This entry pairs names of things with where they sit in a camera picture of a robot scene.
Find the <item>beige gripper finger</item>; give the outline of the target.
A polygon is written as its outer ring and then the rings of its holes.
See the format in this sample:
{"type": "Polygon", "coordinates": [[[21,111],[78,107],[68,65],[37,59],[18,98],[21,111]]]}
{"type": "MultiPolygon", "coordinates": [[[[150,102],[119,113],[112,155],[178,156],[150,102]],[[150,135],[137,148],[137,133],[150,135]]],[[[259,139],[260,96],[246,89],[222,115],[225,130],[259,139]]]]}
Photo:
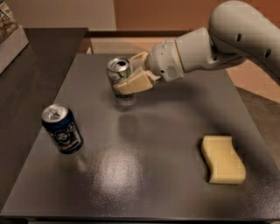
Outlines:
{"type": "Polygon", "coordinates": [[[129,59],[129,63],[132,65],[132,72],[135,71],[147,71],[147,57],[148,52],[140,52],[129,59]]]}
{"type": "Polygon", "coordinates": [[[160,76],[155,75],[149,70],[141,71],[133,77],[115,84],[114,89],[121,95],[130,95],[153,88],[159,79],[160,76]]]}

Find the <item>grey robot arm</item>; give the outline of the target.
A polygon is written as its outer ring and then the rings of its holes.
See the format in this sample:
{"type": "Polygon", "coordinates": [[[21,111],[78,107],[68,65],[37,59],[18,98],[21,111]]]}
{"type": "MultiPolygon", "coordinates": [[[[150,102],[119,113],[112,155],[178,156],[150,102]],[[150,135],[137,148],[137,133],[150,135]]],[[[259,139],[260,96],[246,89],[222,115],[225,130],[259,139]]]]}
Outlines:
{"type": "Polygon", "coordinates": [[[219,70],[251,60],[274,81],[280,80],[280,29],[260,11],[241,1],[226,1],[212,12],[207,28],[155,45],[129,62],[132,74],[113,88],[131,95],[152,88],[155,81],[182,79],[195,70],[219,70]]]}

